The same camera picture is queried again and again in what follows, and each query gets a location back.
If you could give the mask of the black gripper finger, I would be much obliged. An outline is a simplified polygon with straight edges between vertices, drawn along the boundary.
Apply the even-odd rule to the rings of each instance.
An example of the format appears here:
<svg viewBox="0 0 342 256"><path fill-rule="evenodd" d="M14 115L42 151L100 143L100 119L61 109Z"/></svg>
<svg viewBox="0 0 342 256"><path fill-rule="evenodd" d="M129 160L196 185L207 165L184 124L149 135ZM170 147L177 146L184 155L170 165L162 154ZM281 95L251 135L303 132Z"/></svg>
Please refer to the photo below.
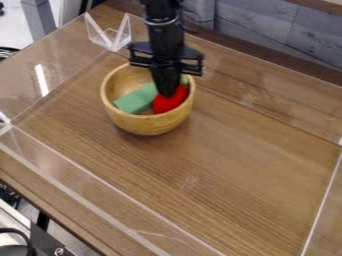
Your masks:
<svg viewBox="0 0 342 256"><path fill-rule="evenodd" d="M165 96L170 97L174 94L181 81L181 69L179 66L170 66L166 68L165 78Z"/></svg>
<svg viewBox="0 0 342 256"><path fill-rule="evenodd" d="M150 64L149 65L149 71L150 71L150 75L152 75L152 79L153 79L153 82L154 82L154 85L156 85L156 89L157 89L157 92L165 96L166 95L166 89L164 87L164 82L165 82L165 79L164 79L164 71L162 71L162 68L158 67L157 65L154 64Z"/></svg>

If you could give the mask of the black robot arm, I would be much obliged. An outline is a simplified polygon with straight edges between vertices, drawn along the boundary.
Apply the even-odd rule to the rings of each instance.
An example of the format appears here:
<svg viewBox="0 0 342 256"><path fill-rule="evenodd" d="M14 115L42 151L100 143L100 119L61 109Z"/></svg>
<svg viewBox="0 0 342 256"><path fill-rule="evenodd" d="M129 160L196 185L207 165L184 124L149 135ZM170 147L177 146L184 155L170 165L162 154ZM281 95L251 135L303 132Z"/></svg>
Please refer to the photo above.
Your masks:
<svg viewBox="0 0 342 256"><path fill-rule="evenodd" d="M203 74L204 54L184 42L183 0L140 0L148 40L130 42L129 63L149 69L157 92L169 98L181 75Z"/></svg>

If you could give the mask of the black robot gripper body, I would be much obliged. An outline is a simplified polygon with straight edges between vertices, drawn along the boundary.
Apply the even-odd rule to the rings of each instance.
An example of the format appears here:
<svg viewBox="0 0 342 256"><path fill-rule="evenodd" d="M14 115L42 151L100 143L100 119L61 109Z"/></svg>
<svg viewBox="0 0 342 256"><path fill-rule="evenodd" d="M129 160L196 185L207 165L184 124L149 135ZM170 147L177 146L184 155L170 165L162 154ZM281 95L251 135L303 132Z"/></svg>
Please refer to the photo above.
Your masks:
<svg viewBox="0 0 342 256"><path fill-rule="evenodd" d="M184 29L180 18L152 19L146 17L148 40L128 45L129 62L134 66L149 67L153 62L180 67L180 72L203 74L204 54L184 44Z"/></svg>

